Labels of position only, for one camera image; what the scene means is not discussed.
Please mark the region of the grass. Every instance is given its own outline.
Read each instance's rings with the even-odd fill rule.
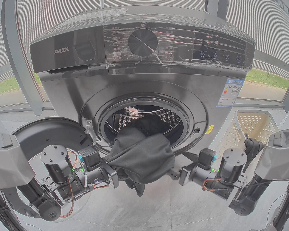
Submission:
[[[37,74],[34,73],[34,77],[36,82],[39,84],[40,83],[40,78]],[[17,80],[15,76],[9,79],[5,79],[2,82],[0,82],[0,93],[6,92],[6,91],[11,91],[11,90],[17,90],[19,89],[19,85],[17,83]]]
[[[269,72],[252,69],[247,73],[246,80],[264,83],[269,86],[275,86],[283,89],[289,87],[289,80]]]

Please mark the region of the front-loading washing machine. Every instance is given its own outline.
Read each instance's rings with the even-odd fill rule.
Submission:
[[[175,155],[208,147],[254,50],[254,39],[207,12],[156,5],[80,13],[30,45],[57,115],[88,129],[104,154],[147,114],[168,123],[163,134]]]

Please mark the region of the beige laundry basket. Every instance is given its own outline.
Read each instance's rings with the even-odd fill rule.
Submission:
[[[268,137],[279,131],[273,117],[267,111],[238,110],[219,144],[219,153],[228,148],[241,148],[245,150],[245,133],[248,137],[267,143]]]

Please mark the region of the blue connector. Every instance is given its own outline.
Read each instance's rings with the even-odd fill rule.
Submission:
[[[213,157],[212,161],[216,161],[217,158],[218,158],[218,157],[215,155],[215,156]]]
[[[78,156],[78,158],[79,158],[80,162],[83,162],[83,161],[84,161],[84,159],[83,159],[82,156]]]

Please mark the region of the aux logo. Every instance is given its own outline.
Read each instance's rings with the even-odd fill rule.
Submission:
[[[64,48],[62,48],[62,49],[56,49],[55,52],[54,52],[54,54],[56,54],[56,53],[63,53],[63,52],[65,52],[65,51],[69,51],[68,48],[69,48],[69,47],[64,47]]]

